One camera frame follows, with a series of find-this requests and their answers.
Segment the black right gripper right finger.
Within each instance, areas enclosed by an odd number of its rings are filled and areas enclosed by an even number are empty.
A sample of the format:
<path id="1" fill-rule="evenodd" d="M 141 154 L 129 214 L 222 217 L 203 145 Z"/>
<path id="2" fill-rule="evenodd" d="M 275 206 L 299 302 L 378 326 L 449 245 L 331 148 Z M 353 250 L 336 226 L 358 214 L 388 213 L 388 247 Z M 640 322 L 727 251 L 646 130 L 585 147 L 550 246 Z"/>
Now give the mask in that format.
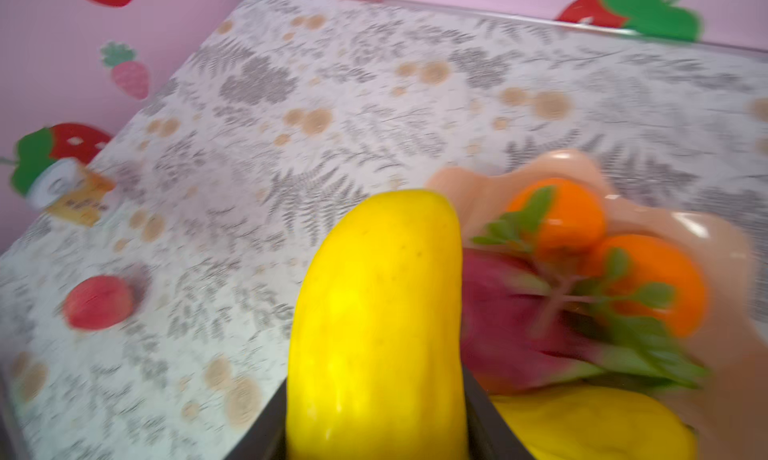
<path id="1" fill-rule="evenodd" d="M 469 458 L 472 460 L 533 460 L 509 428 L 469 369 L 462 367 Z"/>

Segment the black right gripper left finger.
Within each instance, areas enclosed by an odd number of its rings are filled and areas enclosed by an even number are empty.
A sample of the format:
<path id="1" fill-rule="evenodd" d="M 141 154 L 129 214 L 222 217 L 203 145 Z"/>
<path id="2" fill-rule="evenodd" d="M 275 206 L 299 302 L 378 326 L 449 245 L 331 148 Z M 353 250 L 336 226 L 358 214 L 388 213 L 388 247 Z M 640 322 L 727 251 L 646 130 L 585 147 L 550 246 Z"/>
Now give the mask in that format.
<path id="1" fill-rule="evenodd" d="M 285 460 L 287 380 L 284 379 L 264 410 L 225 460 Z"/>

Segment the yellow fake banana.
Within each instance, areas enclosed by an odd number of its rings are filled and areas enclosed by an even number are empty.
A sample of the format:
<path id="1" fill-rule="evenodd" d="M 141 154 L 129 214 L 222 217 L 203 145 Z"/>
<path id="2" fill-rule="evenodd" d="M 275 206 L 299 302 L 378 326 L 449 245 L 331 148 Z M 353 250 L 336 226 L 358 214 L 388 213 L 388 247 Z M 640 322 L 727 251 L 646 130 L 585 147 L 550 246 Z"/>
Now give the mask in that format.
<path id="1" fill-rule="evenodd" d="M 536 459 L 696 459 L 694 433 L 656 399 L 592 385 L 490 398 Z"/>

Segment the magenta fake dragon fruit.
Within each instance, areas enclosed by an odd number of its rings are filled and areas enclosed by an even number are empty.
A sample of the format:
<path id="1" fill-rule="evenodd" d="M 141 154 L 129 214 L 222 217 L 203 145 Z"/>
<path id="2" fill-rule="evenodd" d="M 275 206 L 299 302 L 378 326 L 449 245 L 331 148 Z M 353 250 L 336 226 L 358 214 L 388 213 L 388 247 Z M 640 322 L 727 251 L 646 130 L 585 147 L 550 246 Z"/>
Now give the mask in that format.
<path id="1" fill-rule="evenodd" d="M 466 248 L 462 271 L 461 360 L 490 394 L 509 395 L 606 372 L 590 359 L 600 347 L 563 315 L 533 337 L 550 285 L 526 262 Z"/>

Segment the orange tangerine pair with leaves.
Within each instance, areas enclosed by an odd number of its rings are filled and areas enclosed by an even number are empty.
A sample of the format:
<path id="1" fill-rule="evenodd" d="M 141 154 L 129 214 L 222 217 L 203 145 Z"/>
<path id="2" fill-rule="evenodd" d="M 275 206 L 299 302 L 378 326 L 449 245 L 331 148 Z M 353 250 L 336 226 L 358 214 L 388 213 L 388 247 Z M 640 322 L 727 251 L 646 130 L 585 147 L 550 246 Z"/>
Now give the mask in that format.
<path id="1" fill-rule="evenodd" d="M 576 381 L 691 389 L 707 376 L 682 346 L 709 306 L 700 269 L 660 237 L 610 233 L 603 202 L 585 186 L 558 177 L 528 185 L 468 248 L 518 258 L 550 285 L 529 332 L 542 337 L 563 315 L 600 347 L 590 361 L 606 372 Z"/>

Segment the small red fake apple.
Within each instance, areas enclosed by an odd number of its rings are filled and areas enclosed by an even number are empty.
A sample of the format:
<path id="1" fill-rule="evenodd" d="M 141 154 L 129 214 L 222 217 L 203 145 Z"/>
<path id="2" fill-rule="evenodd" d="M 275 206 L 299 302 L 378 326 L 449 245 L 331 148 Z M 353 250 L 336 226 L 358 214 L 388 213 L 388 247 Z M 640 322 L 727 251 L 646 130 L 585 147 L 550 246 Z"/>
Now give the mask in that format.
<path id="1" fill-rule="evenodd" d="M 66 296 L 62 311 L 70 327 L 98 331 L 126 320 L 134 309 L 135 299 L 126 281 L 99 275 L 75 286 Z"/>

